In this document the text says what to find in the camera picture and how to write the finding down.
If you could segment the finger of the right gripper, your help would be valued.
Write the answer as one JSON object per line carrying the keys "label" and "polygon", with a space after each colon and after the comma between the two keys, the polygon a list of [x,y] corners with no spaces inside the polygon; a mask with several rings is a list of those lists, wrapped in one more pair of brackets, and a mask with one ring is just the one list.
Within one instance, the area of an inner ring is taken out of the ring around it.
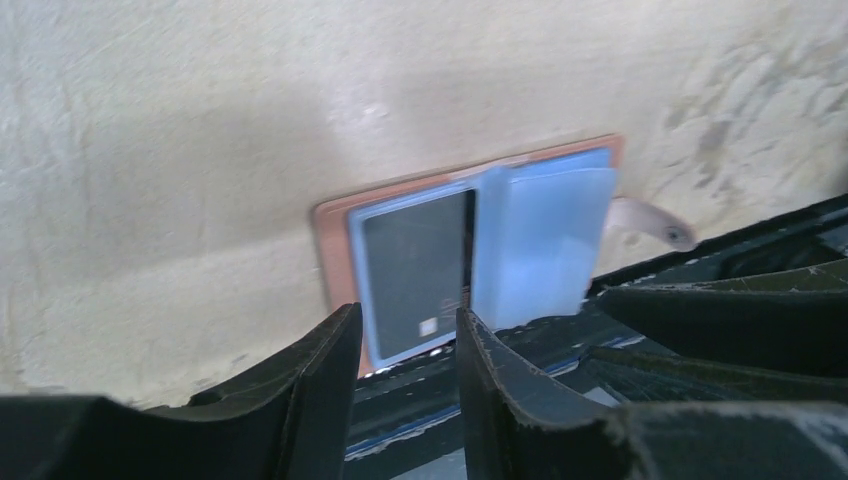
{"label": "finger of the right gripper", "polygon": [[847,375],[847,262],[692,283],[620,286],[599,309],[680,356]]}
{"label": "finger of the right gripper", "polygon": [[847,381],[608,347],[582,355],[582,371],[625,402],[847,401]]}

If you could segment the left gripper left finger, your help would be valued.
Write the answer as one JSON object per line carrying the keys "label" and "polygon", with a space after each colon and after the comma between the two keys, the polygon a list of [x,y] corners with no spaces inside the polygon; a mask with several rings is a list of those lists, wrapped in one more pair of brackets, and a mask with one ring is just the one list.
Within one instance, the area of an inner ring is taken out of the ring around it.
{"label": "left gripper left finger", "polygon": [[1,400],[5,479],[338,479],[362,312],[339,307],[304,337],[180,407],[104,396]]}

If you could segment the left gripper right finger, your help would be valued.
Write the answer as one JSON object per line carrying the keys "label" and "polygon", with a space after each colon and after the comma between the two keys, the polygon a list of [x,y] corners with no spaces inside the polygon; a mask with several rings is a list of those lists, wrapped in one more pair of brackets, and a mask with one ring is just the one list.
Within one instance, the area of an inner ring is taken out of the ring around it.
{"label": "left gripper right finger", "polygon": [[843,479],[847,409],[833,402],[607,406],[558,382],[456,313],[471,479]]}

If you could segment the pink leather card holder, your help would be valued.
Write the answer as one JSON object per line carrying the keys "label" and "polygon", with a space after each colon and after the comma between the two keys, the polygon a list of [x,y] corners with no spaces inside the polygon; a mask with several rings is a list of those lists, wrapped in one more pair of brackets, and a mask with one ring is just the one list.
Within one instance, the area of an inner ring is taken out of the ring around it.
{"label": "pink leather card holder", "polygon": [[608,134],[318,204],[328,302],[363,312],[360,375],[452,340],[462,306],[493,330],[576,314],[608,231],[694,249],[680,217],[617,194],[623,147]]}

